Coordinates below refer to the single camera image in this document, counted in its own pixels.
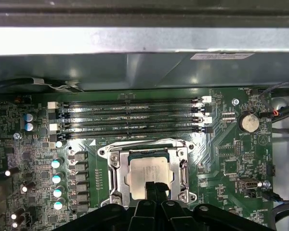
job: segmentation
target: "blue-topped capacitor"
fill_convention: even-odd
[[[53,208],[56,210],[60,210],[63,205],[66,203],[63,197],[58,198],[58,200],[53,204]]]
[[[26,123],[25,124],[25,130],[26,131],[35,131],[38,128],[38,126],[35,123]]]
[[[28,113],[24,115],[24,120],[26,122],[32,122],[37,120],[37,116],[34,113]]]
[[[61,180],[64,178],[64,174],[62,172],[56,173],[56,175],[53,176],[53,183],[58,184],[61,182]]]
[[[58,168],[62,165],[63,159],[62,158],[56,158],[52,161],[52,167],[53,168]]]

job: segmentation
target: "black cable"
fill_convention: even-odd
[[[289,134],[289,128],[272,128],[273,133]]]
[[[273,208],[271,210],[271,216],[269,219],[269,227],[271,229],[276,230],[276,222],[275,222],[275,218],[277,216],[277,214],[281,213],[281,212],[285,212],[289,210],[289,203],[284,203],[281,205],[276,206],[275,208]]]
[[[278,213],[275,217],[275,223],[278,223],[280,220],[282,220],[286,217],[289,217],[289,210]]]
[[[261,102],[262,102],[267,108],[269,108],[271,111],[273,111],[274,108],[265,100],[264,95],[265,95],[266,93],[271,92],[272,90],[274,90],[274,89],[276,89],[276,88],[280,88],[280,87],[287,86],[287,85],[289,85],[289,81],[286,81],[286,82],[283,82],[283,83],[279,83],[279,84],[276,84],[276,85],[273,85],[273,86],[267,88],[266,90],[264,90],[264,91],[259,95],[259,98],[260,98]]]
[[[289,112],[288,112],[288,113],[285,113],[285,114],[282,114],[282,115],[280,115],[280,116],[278,116],[278,117],[273,118],[273,119],[272,119],[272,123],[275,123],[275,122],[277,122],[277,121],[286,119],[286,118],[288,118],[288,117],[289,117]]]
[[[33,84],[34,80],[33,78],[15,78],[15,79],[9,79],[0,81],[0,88],[7,88],[15,85],[24,85],[24,84]]]

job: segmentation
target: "usb port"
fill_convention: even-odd
[[[244,189],[256,189],[258,187],[258,181],[248,177],[239,178],[239,183]]]

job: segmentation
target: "cable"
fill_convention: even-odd
[[[264,95],[265,95],[266,93],[271,92],[272,90],[274,90],[274,89],[276,89],[276,88],[280,88],[280,87],[287,86],[287,85],[289,85],[289,81],[286,81],[286,82],[283,82],[283,83],[279,83],[279,84],[276,84],[276,85],[273,85],[273,86],[267,88],[266,90],[264,90],[264,91],[259,95],[259,98],[260,98],[261,102],[262,102],[267,108],[269,108],[271,111],[274,111],[274,108],[265,100]]]
[[[278,213],[275,217],[275,223],[278,223],[280,220],[282,220],[286,217],[289,217],[289,210]]]
[[[275,122],[280,121],[280,120],[282,120],[282,119],[286,119],[286,118],[288,118],[288,117],[289,117],[289,112],[286,113],[286,114],[282,114],[282,115],[280,115],[279,117],[273,118],[273,119],[272,119],[272,123],[275,123]]]
[[[289,134],[289,128],[272,128],[273,133]]]
[[[44,86],[49,86],[50,88],[55,89],[55,90],[69,89],[69,91],[71,92],[82,92],[81,90],[78,90],[70,85],[62,83],[62,81],[34,78],[34,77],[21,77],[21,78],[0,81],[0,89],[11,87],[11,86],[16,86],[16,85],[24,85],[24,84],[44,85]]]

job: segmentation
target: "capacitor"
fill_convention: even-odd
[[[253,133],[259,126],[259,118],[252,113],[245,112],[238,119],[238,126],[243,132]]]
[[[56,175],[53,176],[53,183],[58,184],[63,179],[64,174],[62,172],[56,173]]]
[[[17,217],[16,220],[12,223],[12,227],[13,228],[19,227],[24,222],[24,220],[25,220],[24,215]]]
[[[62,196],[62,194],[64,193],[65,188],[63,186],[58,186],[54,191],[53,191],[53,196],[56,198],[59,198],[60,196]]]
[[[23,191],[24,193],[28,192],[28,190],[33,189],[35,187],[35,183],[33,181],[31,181],[30,183],[24,185],[21,188],[21,191]]]
[[[53,168],[58,168],[63,164],[63,159],[62,158],[56,158],[52,161],[52,167]]]
[[[12,167],[12,168],[10,168],[10,169],[8,169],[8,170],[5,171],[5,175],[6,175],[7,177],[9,177],[9,176],[12,176],[12,175],[18,173],[19,171],[20,171],[20,170],[19,170],[18,167]]]
[[[24,120],[26,122],[32,122],[37,120],[37,116],[34,113],[28,113],[24,115]]]
[[[25,212],[24,208],[19,208],[15,212],[12,213],[11,219],[16,220],[19,216],[21,216]]]
[[[56,210],[60,210],[65,204],[66,200],[63,197],[58,198],[58,200],[54,203],[53,208]]]
[[[25,130],[26,131],[35,131],[38,128],[38,126],[35,123],[26,123],[25,124]]]
[[[57,141],[56,148],[62,148],[66,143],[64,141]]]

